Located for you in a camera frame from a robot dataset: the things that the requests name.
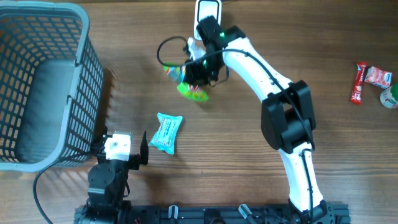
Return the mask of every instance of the green can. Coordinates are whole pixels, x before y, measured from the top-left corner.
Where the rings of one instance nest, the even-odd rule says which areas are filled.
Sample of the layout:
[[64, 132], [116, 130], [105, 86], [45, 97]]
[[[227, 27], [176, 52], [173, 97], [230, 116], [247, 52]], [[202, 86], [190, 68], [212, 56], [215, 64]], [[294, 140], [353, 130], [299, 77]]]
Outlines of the green can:
[[398, 108], [398, 83], [384, 90], [380, 95], [380, 101], [386, 108]]

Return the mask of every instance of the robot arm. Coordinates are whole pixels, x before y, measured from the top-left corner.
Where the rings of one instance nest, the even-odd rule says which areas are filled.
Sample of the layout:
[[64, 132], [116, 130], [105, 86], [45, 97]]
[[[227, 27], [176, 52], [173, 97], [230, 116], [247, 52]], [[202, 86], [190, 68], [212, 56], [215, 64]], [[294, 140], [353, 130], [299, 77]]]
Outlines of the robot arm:
[[[226, 49], [242, 49], [245, 52], [249, 52], [251, 55], [259, 59], [261, 63], [268, 68], [268, 70], [273, 74], [273, 76], [278, 80], [279, 84], [284, 89], [288, 89], [290, 87], [289, 84], [292, 83], [292, 81], [288, 78], [285, 78], [275, 69], [273, 69], [256, 52], [256, 50], [254, 50], [253, 46], [250, 43], [250, 40], [247, 37], [238, 38], [230, 42]], [[261, 102], [266, 100], [268, 98], [268, 95], [271, 93], [273, 95], [280, 93], [279, 87], [272, 84], [272, 80], [269, 78], [269, 75], [252, 58], [237, 52], [224, 52], [223, 60], [226, 66], [232, 68], [235, 72], [237, 72], [243, 78], [243, 80], [253, 89]], [[304, 149], [311, 149], [311, 144], [303, 142], [293, 148], [293, 153], [291, 154], [286, 153], [283, 149], [278, 150], [284, 162], [287, 178], [289, 180], [290, 201], [301, 212], [310, 210], [307, 176], [301, 158], [302, 151]], [[305, 152], [305, 156], [313, 188], [313, 207], [316, 207], [323, 200], [323, 197], [318, 189], [317, 182], [315, 180], [311, 153]]]
[[[309, 220], [308, 214], [312, 210], [315, 221], [325, 211], [321, 209], [324, 201], [315, 180], [311, 159], [312, 145], [309, 138], [315, 129], [315, 117], [308, 86], [303, 81], [292, 83], [273, 69], [256, 52], [250, 40], [239, 28], [223, 30], [214, 17], [207, 17], [199, 23], [197, 29], [206, 47], [207, 57], [188, 67], [188, 75], [184, 81], [190, 84], [195, 84], [193, 81], [197, 80], [202, 80], [203, 83], [207, 83], [207, 80], [217, 81], [218, 71], [223, 65], [232, 68], [242, 77], [262, 102], [261, 129], [267, 142], [279, 151], [283, 160], [290, 185], [290, 204], [294, 206], [302, 220]], [[284, 109], [284, 104], [292, 101], [286, 99], [286, 94], [282, 93], [281, 88], [291, 97], [303, 123], [293, 109]], [[306, 128], [310, 130], [311, 136], [308, 136]], [[310, 203], [310, 194], [312, 194], [312, 203]]]
[[124, 200], [130, 193], [127, 183], [129, 170], [138, 170], [148, 164], [149, 149], [146, 132], [142, 137], [140, 153], [131, 154], [132, 134], [115, 132], [96, 139], [98, 164], [88, 173], [88, 200], [83, 208], [75, 210], [76, 224], [137, 223], [131, 218], [131, 202]]

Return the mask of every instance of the colorful packaging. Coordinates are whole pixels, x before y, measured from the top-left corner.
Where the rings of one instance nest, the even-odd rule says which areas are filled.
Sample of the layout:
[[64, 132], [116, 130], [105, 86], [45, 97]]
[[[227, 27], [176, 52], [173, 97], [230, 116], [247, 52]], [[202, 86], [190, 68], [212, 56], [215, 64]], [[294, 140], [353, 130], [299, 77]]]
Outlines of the colorful packaging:
[[206, 102], [209, 100], [207, 93], [202, 90], [198, 85], [190, 85], [188, 83], [180, 83], [177, 86], [177, 90], [182, 96], [189, 100], [197, 102]]
[[376, 67], [370, 67], [366, 75], [365, 82], [381, 87], [383, 89], [389, 88], [391, 85], [391, 72], [385, 72]]
[[168, 67], [164, 66], [163, 70], [172, 78], [176, 83], [181, 83], [185, 77], [185, 66], [182, 67]]
[[368, 63], [366, 62], [358, 62], [358, 71], [356, 72], [356, 79], [353, 93], [351, 94], [350, 101], [357, 105], [361, 104], [362, 98], [362, 90], [363, 90], [363, 79], [364, 79], [364, 72]]
[[381, 93], [380, 102], [386, 108], [398, 108], [398, 83], [392, 85]]
[[149, 145], [155, 146], [161, 151], [166, 151], [174, 155], [174, 142], [177, 136], [178, 127], [182, 122], [182, 116], [170, 116], [157, 113], [157, 119], [160, 122], [160, 128], [155, 133]]

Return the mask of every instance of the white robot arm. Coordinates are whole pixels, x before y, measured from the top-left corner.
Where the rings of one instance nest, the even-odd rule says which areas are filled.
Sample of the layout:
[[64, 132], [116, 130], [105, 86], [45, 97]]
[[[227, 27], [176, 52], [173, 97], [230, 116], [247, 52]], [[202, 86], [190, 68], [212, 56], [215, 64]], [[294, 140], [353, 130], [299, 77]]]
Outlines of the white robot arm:
[[[284, 88], [289, 88], [291, 80], [281, 75], [275, 69], [273, 69], [257, 52], [254, 50], [250, 43], [250, 40], [245, 38], [238, 38], [228, 43], [226, 49], [242, 49], [245, 52], [249, 52], [255, 56], [265, 65], [273, 76], [278, 80], [279, 84]], [[251, 57], [247, 57], [244, 54], [238, 52], [224, 52], [223, 60], [226, 66], [232, 68], [237, 72], [243, 80], [253, 89], [259, 100], [262, 102], [268, 98], [270, 93], [278, 94], [281, 90], [276, 85], [272, 85], [272, 80], [266, 71]], [[282, 149], [279, 149], [279, 154], [285, 165], [287, 178], [290, 185], [290, 201], [293, 205], [301, 212], [310, 210], [309, 208], [309, 193], [308, 193], [308, 181], [305, 173], [303, 160], [301, 158], [302, 151], [304, 149], [312, 149], [311, 144], [303, 142], [302, 144], [293, 148], [293, 153], [288, 154]], [[305, 152], [306, 162], [310, 179], [313, 189], [313, 207], [316, 207], [323, 200], [322, 194], [318, 189], [317, 182], [315, 180], [315, 173], [311, 160], [311, 152]]]
[[[223, 30], [214, 17], [207, 17], [201, 20], [197, 31], [206, 54], [192, 38], [188, 40], [191, 58], [185, 64], [183, 82], [196, 85], [217, 81], [223, 65], [242, 77], [262, 103], [262, 133], [283, 160], [290, 204], [304, 223], [315, 222], [326, 211], [311, 158], [315, 116], [308, 86], [303, 81], [293, 83], [272, 68], [237, 27]], [[285, 110], [285, 103], [292, 109]]]

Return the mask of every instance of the wooden table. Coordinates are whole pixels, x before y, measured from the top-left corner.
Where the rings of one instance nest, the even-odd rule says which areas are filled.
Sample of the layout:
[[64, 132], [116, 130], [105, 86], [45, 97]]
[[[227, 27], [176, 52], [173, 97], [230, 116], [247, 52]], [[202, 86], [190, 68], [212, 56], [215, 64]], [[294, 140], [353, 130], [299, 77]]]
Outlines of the wooden table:
[[[193, 35], [194, 2], [82, 6], [106, 72], [98, 123], [110, 132], [132, 131], [137, 151], [144, 130], [150, 140], [159, 128], [158, 112], [184, 117], [176, 154], [152, 147], [149, 165], [130, 172], [128, 199], [134, 205], [287, 202], [283, 163], [262, 136], [261, 104], [245, 82], [232, 72], [228, 82], [209, 89], [209, 102], [194, 103], [179, 95], [156, 61], [162, 40]], [[238, 25], [276, 70], [310, 86], [318, 186], [325, 200], [349, 204], [353, 223], [398, 219], [398, 111], [384, 108], [382, 89], [369, 84], [362, 106], [349, 102], [358, 60], [398, 73], [397, 9], [392, 1], [223, 6], [224, 26]], [[170, 43], [162, 57], [181, 62], [182, 47]], [[71, 223], [74, 208], [84, 204], [94, 164], [93, 159], [74, 169], [50, 169], [39, 180], [39, 200], [55, 223]], [[35, 174], [0, 172], [0, 177], [0, 223], [44, 223], [32, 198]]]

